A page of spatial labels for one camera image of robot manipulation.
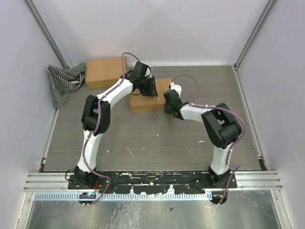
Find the left aluminium corner post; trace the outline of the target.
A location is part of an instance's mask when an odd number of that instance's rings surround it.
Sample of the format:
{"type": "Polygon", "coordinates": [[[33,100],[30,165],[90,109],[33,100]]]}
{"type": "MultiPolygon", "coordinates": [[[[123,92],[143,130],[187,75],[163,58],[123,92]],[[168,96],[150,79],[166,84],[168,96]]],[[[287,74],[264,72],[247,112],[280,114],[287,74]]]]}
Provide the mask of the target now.
{"type": "Polygon", "coordinates": [[[54,28],[51,28],[52,23],[49,16],[47,16],[46,9],[42,2],[40,0],[25,0],[24,2],[61,65],[65,68],[69,68],[71,64],[68,61],[68,56],[65,53],[66,51],[64,51],[63,45],[60,44],[57,32],[54,28]]]}

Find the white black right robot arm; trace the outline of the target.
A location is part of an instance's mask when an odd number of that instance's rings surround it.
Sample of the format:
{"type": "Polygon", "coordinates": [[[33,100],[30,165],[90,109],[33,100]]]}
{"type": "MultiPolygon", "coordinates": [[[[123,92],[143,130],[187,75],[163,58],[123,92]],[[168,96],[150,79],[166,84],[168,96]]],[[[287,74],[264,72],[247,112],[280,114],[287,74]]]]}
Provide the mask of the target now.
{"type": "Polygon", "coordinates": [[[214,188],[221,188],[230,175],[230,159],[233,147],[243,130],[228,106],[202,106],[183,103],[178,92],[170,89],[163,93],[165,113],[181,120],[203,123],[213,148],[213,159],[208,168],[208,179],[214,188]]]}

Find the brown cardboard box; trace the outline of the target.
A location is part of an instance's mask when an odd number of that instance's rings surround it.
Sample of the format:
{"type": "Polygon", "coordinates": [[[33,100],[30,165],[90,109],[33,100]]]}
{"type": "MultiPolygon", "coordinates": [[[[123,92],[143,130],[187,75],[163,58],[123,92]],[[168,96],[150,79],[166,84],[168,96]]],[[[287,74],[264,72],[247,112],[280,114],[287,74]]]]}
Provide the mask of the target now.
{"type": "Polygon", "coordinates": [[[86,62],[85,83],[89,89],[108,88],[122,76],[123,67],[127,69],[126,58],[114,57],[86,62]]]}
{"type": "Polygon", "coordinates": [[[140,91],[135,90],[130,95],[130,108],[132,114],[163,111],[165,108],[165,98],[163,93],[169,90],[171,78],[156,79],[156,90],[158,97],[139,95],[140,91]]]}

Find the aluminium corner post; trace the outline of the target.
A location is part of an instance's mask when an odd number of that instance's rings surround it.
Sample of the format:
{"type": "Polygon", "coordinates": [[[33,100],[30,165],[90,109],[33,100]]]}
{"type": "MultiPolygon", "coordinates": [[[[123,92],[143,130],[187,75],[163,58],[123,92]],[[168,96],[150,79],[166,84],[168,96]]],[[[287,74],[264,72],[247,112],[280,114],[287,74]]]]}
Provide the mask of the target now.
{"type": "Polygon", "coordinates": [[[250,36],[248,37],[236,63],[234,64],[235,70],[238,70],[239,67],[241,66],[245,56],[247,55],[248,51],[250,50],[252,44],[254,43],[255,39],[257,38],[260,30],[264,26],[264,23],[266,22],[268,16],[271,14],[271,12],[277,2],[278,2],[278,0],[268,0],[266,2],[266,5],[264,6],[262,12],[260,13],[258,20],[255,23],[254,28],[252,29],[252,31],[250,33],[250,36]]]}
{"type": "Polygon", "coordinates": [[[40,0],[25,0],[24,2],[61,65],[65,68],[69,68],[71,64],[68,61],[68,56],[65,53],[66,51],[64,51],[63,45],[60,44],[57,32],[54,28],[51,28],[52,23],[49,16],[47,16],[46,9],[42,2],[40,0]]]}

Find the striped black white cloth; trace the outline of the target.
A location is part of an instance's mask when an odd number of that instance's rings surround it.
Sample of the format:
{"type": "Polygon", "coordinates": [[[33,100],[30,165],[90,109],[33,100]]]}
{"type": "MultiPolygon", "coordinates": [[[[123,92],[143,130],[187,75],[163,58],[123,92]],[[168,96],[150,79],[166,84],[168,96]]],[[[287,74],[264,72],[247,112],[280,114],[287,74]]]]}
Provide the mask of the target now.
{"type": "Polygon", "coordinates": [[[48,65],[47,71],[53,96],[53,107],[62,108],[69,98],[69,93],[81,88],[85,81],[86,65],[84,62],[71,68],[59,68],[48,65]]]}

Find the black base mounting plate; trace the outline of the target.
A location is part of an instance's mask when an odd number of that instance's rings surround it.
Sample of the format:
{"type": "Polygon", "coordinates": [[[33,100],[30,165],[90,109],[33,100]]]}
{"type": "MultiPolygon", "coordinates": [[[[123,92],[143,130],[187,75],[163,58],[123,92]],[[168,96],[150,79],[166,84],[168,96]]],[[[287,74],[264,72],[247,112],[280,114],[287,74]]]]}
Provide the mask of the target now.
{"type": "Polygon", "coordinates": [[[213,175],[211,171],[98,171],[100,176],[72,174],[68,189],[98,189],[107,194],[165,194],[172,188],[174,194],[204,194],[206,189],[236,188],[231,171],[213,175]]]}

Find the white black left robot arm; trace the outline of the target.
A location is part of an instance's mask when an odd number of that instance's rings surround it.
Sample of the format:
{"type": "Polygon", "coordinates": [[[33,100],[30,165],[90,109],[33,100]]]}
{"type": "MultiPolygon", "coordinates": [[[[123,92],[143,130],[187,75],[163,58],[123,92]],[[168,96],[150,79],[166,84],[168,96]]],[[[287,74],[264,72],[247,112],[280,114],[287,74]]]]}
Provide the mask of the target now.
{"type": "Polygon", "coordinates": [[[111,108],[123,97],[138,90],[143,96],[157,97],[155,77],[151,66],[137,62],[135,67],[124,73],[119,80],[105,92],[86,98],[81,123],[84,129],[84,141],[81,157],[70,176],[70,182],[91,189],[98,177],[96,157],[102,136],[108,130],[111,121],[111,108]]]}

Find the right aluminium corner post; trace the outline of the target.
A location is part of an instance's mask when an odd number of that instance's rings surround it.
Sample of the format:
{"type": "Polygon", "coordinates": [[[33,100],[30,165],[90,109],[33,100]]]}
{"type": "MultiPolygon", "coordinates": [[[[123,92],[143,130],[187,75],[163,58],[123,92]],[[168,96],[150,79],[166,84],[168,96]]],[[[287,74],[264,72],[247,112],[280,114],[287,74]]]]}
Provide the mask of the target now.
{"type": "Polygon", "coordinates": [[[235,70],[238,70],[239,67],[241,66],[245,56],[247,55],[248,51],[250,50],[252,44],[254,43],[255,39],[257,38],[260,30],[264,26],[264,23],[266,22],[268,16],[271,14],[271,12],[277,2],[278,2],[278,0],[268,0],[266,2],[266,5],[264,6],[262,12],[260,13],[258,20],[255,23],[254,28],[252,29],[252,31],[250,33],[250,36],[248,37],[236,63],[234,64],[235,70]]]}

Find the folded brown cardboard box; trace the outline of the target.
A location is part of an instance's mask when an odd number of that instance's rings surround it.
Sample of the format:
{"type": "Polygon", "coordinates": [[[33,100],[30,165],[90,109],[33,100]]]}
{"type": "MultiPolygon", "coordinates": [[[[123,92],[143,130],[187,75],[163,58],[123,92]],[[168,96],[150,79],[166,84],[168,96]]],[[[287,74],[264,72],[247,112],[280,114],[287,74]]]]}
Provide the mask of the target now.
{"type": "Polygon", "coordinates": [[[114,57],[86,62],[85,83],[89,89],[108,88],[122,76],[123,67],[127,69],[126,58],[114,57]]]}

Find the aluminium front frame rail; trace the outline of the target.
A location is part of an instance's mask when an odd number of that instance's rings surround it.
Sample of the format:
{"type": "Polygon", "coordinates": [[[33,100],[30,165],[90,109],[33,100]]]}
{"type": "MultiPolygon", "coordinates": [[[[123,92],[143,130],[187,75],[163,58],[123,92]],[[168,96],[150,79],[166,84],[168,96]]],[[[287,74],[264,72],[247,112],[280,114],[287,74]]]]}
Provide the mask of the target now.
{"type": "MultiPolygon", "coordinates": [[[[282,190],[283,186],[276,171],[235,172],[237,187],[243,190],[282,190]]],[[[63,173],[30,173],[24,185],[24,191],[67,190],[68,181],[63,173]]]]}

